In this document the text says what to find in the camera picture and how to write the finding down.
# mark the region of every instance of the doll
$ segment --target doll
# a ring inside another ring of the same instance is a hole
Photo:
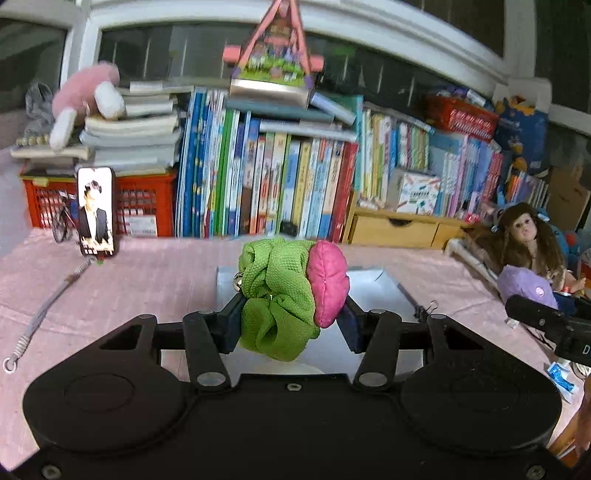
[[[546,278],[555,292],[568,287],[572,293],[584,289],[566,270],[564,257],[549,224],[527,203],[518,203],[499,217],[498,226],[478,243],[501,269],[506,265],[529,268]]]

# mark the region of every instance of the green scrunchie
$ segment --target green scrunchie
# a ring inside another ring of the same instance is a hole
[[[290,362],[308,340],[318,338],[314,296],[306,278],[308,255],[315,242],[286,242],[283,237],[244,245],[238,262],[242,293],[241,345],[276,360]]]

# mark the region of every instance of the red crate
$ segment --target red crate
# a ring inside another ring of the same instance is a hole
[[[155,215],[158,236],[173,236],[173,194],[176,172],[166,175],[115,178],[117,233],[127,235],[126,218]],[[27,191],[31,224],[51,228],[51,218],[61,206],[60,190],[76,194],[75,179],[21,176]]]
[[[486,142],[495,134],[499,116],[451,97],[427,97],[427,119],[435,128],[471,135]]]

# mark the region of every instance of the pink cushion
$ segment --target pink cushion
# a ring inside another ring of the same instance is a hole
[[[335,244],[320,240],[310,250],[306,273],[316,302],[314,323],[328,328],[349,294],[345,256]]]

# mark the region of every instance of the wooden drawer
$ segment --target wooden drawer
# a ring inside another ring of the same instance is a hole
[[[436,232],[437,223],[434,222],[358,215],[351,243],[376,247],[431,248]]]

